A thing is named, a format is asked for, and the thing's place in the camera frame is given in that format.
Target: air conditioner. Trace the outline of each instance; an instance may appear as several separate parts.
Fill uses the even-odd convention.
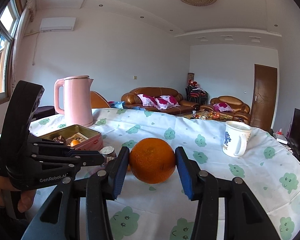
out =
[[[71,32],[74,28],[75,17],[43,18],[40,32]]]

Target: white mug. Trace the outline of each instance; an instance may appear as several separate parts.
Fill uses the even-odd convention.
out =
[[[243,122],[227,121],[223,152],[230,157],[240,157],[247,148],[251,127]]]

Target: human hand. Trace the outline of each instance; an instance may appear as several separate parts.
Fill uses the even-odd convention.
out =
[[[0,206],[4,207],[2,190],[19,191],[11,185],[9,178],[0,176]],[[36,190],[21,192],[21,198],[18,202],[18,210],[23,213],[32,207]]]

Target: window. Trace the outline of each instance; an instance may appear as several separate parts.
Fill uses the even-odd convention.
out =
[[[8,60],[13,35],[17,28],[19,14],[14,0],[11,0],[0,15],[0,99],[8,95]]]

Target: kettle lid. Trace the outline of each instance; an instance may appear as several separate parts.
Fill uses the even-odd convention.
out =
[[[77,78],[90,78],[90,77],[87,76],[87,75],[84,75],[84,76],[72,76],[72,77],[66,77],[66,78],[64,78],[64,80],[77,79]]]

